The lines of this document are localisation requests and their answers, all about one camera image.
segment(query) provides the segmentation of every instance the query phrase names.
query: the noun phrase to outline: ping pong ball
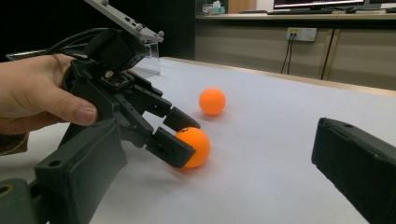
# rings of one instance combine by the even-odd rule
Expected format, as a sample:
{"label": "ping pong ball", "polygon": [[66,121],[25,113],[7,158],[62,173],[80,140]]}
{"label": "ping pong ball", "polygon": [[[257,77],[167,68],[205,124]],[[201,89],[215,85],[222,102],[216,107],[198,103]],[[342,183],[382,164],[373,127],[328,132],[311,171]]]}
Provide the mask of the ping pong ball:
{"label": "ping pong ball", "polygon": [[199,106],[208,116],[219,115],[225,107],[225,95],[218,88],[208,88],[199,96]]}
{"label": "ping pong ball", "polygon": [[207,160],[210,153],[210,141],[204,131],[193,127],[184,128],[176,133],[176,137],[195,149],[195,153],[184,167],[194,168]]}

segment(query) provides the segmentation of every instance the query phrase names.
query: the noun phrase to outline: cabinet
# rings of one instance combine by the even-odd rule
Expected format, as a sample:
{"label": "cabinet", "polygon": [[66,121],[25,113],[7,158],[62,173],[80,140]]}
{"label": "cabinet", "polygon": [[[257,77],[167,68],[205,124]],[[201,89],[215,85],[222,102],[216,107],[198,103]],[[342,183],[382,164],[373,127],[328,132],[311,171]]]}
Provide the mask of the cabinet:
{"label": "cabinet", "polygon": [[228,13],[256,9],[256,0],[228,0]]}
{"label": "cabinet", "polygon": [[[396,15],[371,13],[196,18],[195,60],[396,90]],[[318,28],[289,45],[291,59],[288,27]]]}

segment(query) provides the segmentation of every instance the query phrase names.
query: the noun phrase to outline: finger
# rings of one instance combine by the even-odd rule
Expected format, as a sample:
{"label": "finger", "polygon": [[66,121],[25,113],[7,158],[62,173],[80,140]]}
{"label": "finger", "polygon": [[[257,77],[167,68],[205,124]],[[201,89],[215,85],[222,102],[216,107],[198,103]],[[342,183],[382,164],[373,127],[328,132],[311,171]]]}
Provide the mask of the finger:
{"label": "finger", "polygon": [[0,119],[0,134],[21,134],[42,129],[46,126],[63,122],[62,119],[48,112],[18,119]]}
{"label": "finger", "polygon": [[93,104],[51,84],[41,86],[35,95],[35,103],[43,110],[78,125],[89,126],[97,118]]}

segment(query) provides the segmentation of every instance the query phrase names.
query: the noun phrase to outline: white table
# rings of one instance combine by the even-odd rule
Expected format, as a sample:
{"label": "white table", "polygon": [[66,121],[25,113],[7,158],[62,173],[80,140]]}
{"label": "white table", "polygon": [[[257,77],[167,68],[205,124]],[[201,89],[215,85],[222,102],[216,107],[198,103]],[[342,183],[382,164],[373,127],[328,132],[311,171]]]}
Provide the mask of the white table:
{"label": "white table", "polygon": [[[92,223],[367,223],[311,162],[318,120],[338,119],[396,146],[396,92],[168,58],[161,66],[161,75],[148,80],[200,122],[211,140],[209,159],[181,171],[124,142],[129,163]],[[198,106],[208,87],[227,96],[218,117]],[[0,157],[0,179],[32,181],[33,167],[66,128],[31,133],[28,152]]]}

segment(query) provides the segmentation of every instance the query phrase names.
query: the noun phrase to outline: computer screen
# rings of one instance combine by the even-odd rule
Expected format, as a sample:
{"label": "computer screen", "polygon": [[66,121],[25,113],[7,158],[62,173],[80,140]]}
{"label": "computer screen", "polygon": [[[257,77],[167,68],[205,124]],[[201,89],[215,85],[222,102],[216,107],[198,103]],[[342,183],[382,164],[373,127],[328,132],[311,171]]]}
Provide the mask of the computer screen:
{"label": "computer screen", "polygon": [[340,7],[348,5],[360,5],[363,3],[364,0],[275,0],[274,9],[291,9],[301,7],[321,9],[322,7]]}

